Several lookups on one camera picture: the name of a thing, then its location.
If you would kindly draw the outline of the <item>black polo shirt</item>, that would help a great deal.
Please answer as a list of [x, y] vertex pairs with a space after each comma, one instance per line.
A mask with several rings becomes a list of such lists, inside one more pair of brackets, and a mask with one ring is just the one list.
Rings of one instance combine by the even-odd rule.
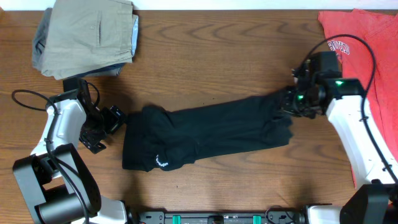
[[127, 117], [122, 167], [171, 171], [209, 157], [285, 146], [292, 120], [283, 91], [180, 111], [156, 105]]

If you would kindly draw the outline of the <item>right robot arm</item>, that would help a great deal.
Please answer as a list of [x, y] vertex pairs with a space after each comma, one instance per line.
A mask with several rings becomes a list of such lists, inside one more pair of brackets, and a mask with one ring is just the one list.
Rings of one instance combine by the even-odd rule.
[[340, 72], [295, 72], [282, 99], [284, 112], [325, 115], [348, 156], [356, 193], [343, 205], [309, 205], [306, 223], [397, 223], [397, 161], [379, 132], [364, 89]]

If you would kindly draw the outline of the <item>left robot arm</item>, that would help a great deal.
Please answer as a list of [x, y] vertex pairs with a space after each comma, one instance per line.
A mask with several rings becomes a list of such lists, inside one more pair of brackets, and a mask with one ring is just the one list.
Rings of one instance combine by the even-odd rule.
[[99, 110], [87, 88], [46, 99], [48, 118], [39, 143], [12, 171], [34, 223], [132, 223], [121, 200], [102, 196], [77, 148], [96, 154], [125, 115], [117, 106]]

